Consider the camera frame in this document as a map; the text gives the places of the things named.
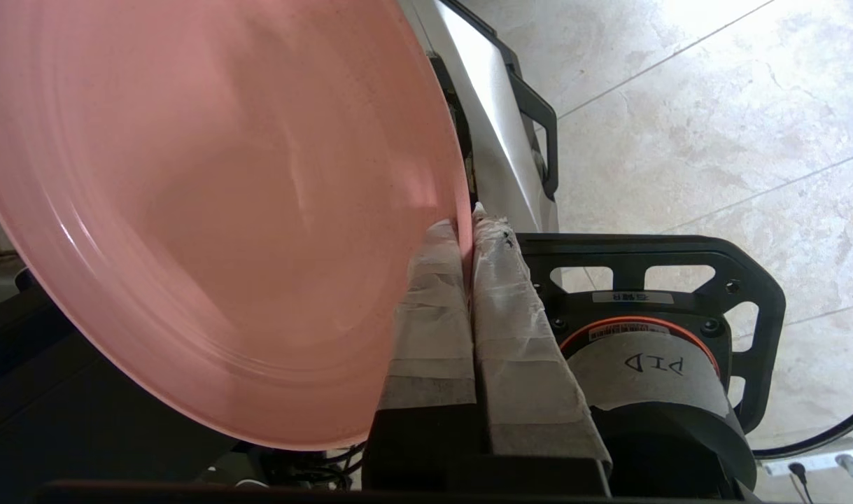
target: silver metal panel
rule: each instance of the silver metal panel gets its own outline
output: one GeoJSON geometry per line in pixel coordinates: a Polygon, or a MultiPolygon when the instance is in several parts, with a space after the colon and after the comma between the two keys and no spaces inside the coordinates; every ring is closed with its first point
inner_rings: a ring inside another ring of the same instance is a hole
{"type": "Polygon", "coordinates": [[[454,83],[473,141],[477,192],[487,212],[506,216],[516,232],[557,232],[556,204],[542,189],[499,49],[439,0],[400,4],[423,49],[442,58],[454,83]]]}

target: orange ring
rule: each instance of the orange ring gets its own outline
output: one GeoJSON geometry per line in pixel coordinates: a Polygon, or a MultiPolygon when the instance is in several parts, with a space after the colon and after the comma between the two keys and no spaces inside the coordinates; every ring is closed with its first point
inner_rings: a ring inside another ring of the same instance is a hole
{"type": "Polygon", "coordinates": [[[703,353],[705,355],[707,355],[707,357],[709,358],[709,361],[712,363],[713,367],[715,368],[715,374],[717,374],[718,377],[721,377],[721,373],[718,370],[718,363],[715,361],[715,357],[713,356],[712,352],[709,351],[709,347],[707,347],[707,345],[705,345],[704,342],[702,342],[702,340],[700,340],[697,337],[697,335],[694,335],[691,331],[689,331],[685,328],[682,328],[680,325],[675,325],[675,323],[672,323],[672,322],[669,322],[667,320],[663,320],[660,318],[652,318],[652,316],[638,316],[638,315],[614,316],[614,318],[605,318],[603,320],[598,320],[596,322],[589,323],[588,325],[585,325],[583,328],[580,328],[577,331],[574,331],[568,338],[563,340],[563,342],[561,342],[561,344],[560,344],[560,351],[565,350],[566,347],[574,339],[576,339],[577,336],[585,335],[589,330],[596,328],[596,326],[601,326],[601,325],[603,326],[603,325],[606,325],[606,323],[613,323],[613,322],[634,322],[634,321],[655,323],[658,326],[664,326],[664,328],[669,328],[669,329],[675,330],[675,332],[677,334],[675,334],[673,336],[681,336],[682,339],[686,339],[686,341],[692,342],[692,344],[697,345],[697,347],[700,350],[702,350],[703,353]]]}

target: black bracket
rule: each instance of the black bracket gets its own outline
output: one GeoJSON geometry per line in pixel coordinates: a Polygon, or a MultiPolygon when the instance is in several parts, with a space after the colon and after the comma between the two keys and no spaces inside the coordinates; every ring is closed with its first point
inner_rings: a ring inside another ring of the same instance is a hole
{"type": "Polygon", "coordinates": [[[784,325],[784,291],[764,268],[733,243],[702,236],[518,234],[533,281],[547,285],[542,301],[564,296],[551,272],[564,267],[608,267],[612,289],[643,291],[644,274],[664,265],[708,265],[715,275],[694,294],[723,314],[750,301],[759,307],[752,347],[731,354],[731,375],[746,380],[734,407],[744,433],[758,426],[768,404],[777,343],[784,325]]]}

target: electrical outlet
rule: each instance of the electrical outlet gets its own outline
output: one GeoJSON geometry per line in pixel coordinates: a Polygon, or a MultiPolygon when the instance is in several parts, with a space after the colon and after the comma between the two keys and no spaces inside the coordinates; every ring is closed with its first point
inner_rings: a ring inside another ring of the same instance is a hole
{"type": "Polygon", "coordinates": [[[833,443],[827,444],[825,447],[820,447],[820,449],[812,450],[803,455],[792,456],[788,459],[763,460],[762,467],[765,467],[766,472],[771,476],[783,476],[790,475],[789,466],[791,463],[799,462],[805,466],[808,473],[839,467],[839,463],[836,463],[836,457],[841,455],[849,455],[853,458],[853,438],[843,437],[833,441],[833,443]]]}

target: tile floor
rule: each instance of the tile floor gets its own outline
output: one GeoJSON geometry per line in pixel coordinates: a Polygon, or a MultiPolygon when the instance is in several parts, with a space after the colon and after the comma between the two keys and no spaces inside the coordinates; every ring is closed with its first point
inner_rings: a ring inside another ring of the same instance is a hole
{"type": "MultiPolygon", "coordinates": [[[[560,118],[563,232],[721,237],[787,294],[753,447],[853,412],[853,0],[465,0],[560,118]]],[[[676,284],[702,283],[683,272],[676,284]]],[[[571,270],[572,290],[608,283],[571,270]]],[[[729,314],[748,345],[753,314],[729,314]]],[[[817,502],[853,502],[842,470],[817,502]]],[[[767,501],[800,501],[760,479],[767,501]]]]}

